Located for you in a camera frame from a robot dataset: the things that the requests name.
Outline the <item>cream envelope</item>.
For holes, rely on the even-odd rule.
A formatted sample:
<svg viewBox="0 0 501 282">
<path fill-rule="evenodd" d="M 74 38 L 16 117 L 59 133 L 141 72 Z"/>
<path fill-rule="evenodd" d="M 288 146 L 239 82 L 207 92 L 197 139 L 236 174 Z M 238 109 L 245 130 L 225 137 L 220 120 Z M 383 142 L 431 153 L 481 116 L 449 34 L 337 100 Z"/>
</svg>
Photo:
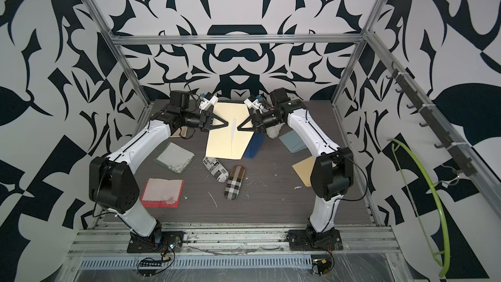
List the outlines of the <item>cream envelope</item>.
<svg viewBox="0 0 501 282">
<path fill-rule="evenodd" d="M 228 125 L 209 132 L 206 157 L 240 160 L 253 136 L 253 132 L 237 129 L 249 117 L 247 106 L 240 103 L 217 103 L 213 113 L 227 121 Z"/>
</svg>

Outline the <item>dark blue envelope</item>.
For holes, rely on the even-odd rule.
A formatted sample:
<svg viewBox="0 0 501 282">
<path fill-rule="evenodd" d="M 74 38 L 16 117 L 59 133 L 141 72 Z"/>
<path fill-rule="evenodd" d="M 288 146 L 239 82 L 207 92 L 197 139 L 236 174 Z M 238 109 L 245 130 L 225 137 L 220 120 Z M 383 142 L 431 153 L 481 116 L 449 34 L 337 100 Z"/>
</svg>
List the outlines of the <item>dark blue envelope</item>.
<svg viewBox="0 0 501 282">
<path fill-rule="evenodd" d="M 249 144 L 246 147 L 246 150 L 243 154 L 245 158 L 253 159 L 256 157 L 260 147 L 264 142 L 264 134 L 263 133 L 254 133 L 253 137 L 249 141 Z"/>
</svg>

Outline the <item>light blue envelope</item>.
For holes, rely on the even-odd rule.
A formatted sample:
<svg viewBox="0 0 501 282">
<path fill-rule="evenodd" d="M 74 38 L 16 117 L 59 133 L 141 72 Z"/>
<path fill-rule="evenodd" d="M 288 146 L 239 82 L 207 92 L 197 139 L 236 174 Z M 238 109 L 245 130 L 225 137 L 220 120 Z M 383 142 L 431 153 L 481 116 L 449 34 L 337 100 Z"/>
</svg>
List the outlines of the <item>light blue envelope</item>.
<svg viewBox="0 0 501 282">
<path fill-rule="evenodd" d="M 281 135 L 279 139 L 291 154 L 307 149 L 306 144 L 295 131 Z"/>
</svg>

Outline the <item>tan envelope gold emblem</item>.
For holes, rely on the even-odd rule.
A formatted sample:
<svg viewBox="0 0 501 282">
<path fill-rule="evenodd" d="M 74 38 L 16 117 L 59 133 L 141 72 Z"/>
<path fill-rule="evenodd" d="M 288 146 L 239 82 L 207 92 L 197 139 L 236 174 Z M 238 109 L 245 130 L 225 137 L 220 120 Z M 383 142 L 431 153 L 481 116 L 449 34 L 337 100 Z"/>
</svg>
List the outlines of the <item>tan envelope gold emblem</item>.
<svg viewBox="0 0 501 282">
<path fill-rule="evenodd" d="M 311 156 L 292 165 L 293 170 L 299 176 L 305 187 L 311 187 L 311 173 L 313 171 L 315 160 L 316 158 Z"/>
</svg>

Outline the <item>beige lined letter paper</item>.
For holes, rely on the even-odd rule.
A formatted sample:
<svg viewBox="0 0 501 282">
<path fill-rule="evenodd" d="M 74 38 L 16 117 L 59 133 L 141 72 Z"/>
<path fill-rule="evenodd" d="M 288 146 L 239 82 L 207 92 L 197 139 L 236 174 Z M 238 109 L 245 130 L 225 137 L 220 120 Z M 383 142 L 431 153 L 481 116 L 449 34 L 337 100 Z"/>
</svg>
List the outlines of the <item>beige lined letter paper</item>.
<svg viewBox="0 0 501 282">
<path fill-rule="evenodd" d="M 170 137 L 171 138 L 185 138 L 187 134 L 187 127 L 183 126 L 177 129 Z"/>
</svg>

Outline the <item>white letter paper green border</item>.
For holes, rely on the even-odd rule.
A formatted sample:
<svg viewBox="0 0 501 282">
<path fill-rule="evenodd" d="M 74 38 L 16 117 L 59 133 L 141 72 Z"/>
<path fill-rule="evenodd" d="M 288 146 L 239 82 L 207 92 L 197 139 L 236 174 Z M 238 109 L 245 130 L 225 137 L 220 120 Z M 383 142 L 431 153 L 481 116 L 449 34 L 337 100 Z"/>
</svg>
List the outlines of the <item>white letter paper green border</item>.
<svg viewBox="0 0 501 282">
<path fill-rule="evenodd" d="M 155 159 L 155 162 L 172 172 L 181 174 L 191 164 L 193 159 L 193 152 L 169 142 L 165 150 Z"/>
</svg>

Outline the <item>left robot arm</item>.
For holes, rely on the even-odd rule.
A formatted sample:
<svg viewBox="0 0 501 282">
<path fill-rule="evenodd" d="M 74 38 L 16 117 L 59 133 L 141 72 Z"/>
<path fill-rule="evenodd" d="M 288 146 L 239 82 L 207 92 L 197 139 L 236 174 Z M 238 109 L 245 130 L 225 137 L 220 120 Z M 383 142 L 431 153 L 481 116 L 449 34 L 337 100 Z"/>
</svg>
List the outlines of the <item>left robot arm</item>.
<svg viewBox="0 0 501 282">
<path fill-rule="evenodd" d="M 212 93 L 200 96 L 199 112 L 189 110 L 188 91 L 175 91 L 167 105 L 153 113 L 147 125 L 117 151 L 96 157 L 90 163 L 89 198 L 104 214 L 119 217 L 137 238 L 158 244 L 162 226 L 139 199 L 140 190 L 134 177 L 146 157 L 178 129 L 188 127 L 208 132 L 228 126 L 222 117 L 210 112 L 218 101 Z"/>
</svg>

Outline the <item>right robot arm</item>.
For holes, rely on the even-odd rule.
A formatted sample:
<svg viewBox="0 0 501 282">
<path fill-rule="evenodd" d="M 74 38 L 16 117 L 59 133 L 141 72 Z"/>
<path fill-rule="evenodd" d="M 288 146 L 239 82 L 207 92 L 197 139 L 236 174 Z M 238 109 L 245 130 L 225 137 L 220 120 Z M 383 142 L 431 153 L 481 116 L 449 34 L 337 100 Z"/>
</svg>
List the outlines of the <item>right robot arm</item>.
<svg viewBox="0 0 501 282">
<path fill-rule="evenodd" d="M 310 183 L 316 199 L 309 218 L 309 232 L 323 234 L 334 228 L 340 201 L 354 185 L 353 153 L 332 141 L 314 121 L 307 106 L 299 99 L 289 98 L 285 89 L 272 91 L 270 98 L 270 107 L 259 95 L 245 99 L 250 116 L 237 129 L 264 133 L 272 126 L 286 124 L 298 134 L 314 157 Z"/>
</svg>

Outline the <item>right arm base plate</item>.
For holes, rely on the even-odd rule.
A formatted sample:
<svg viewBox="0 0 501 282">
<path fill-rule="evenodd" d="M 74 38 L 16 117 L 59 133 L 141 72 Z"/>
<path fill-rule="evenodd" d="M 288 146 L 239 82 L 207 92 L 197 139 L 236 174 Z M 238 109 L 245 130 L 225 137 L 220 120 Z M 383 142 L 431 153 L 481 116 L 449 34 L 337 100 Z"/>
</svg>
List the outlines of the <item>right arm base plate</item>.
<svg viewBox="0 0 501 282">
<path fill-rule="evenodd" d="M 323 233 L 317 233 L 313 228 L 290 230 L 286 239 L 292 251 L 342 251 L 344 249 L 340 232 L 335 228 Z"/>
</svg>

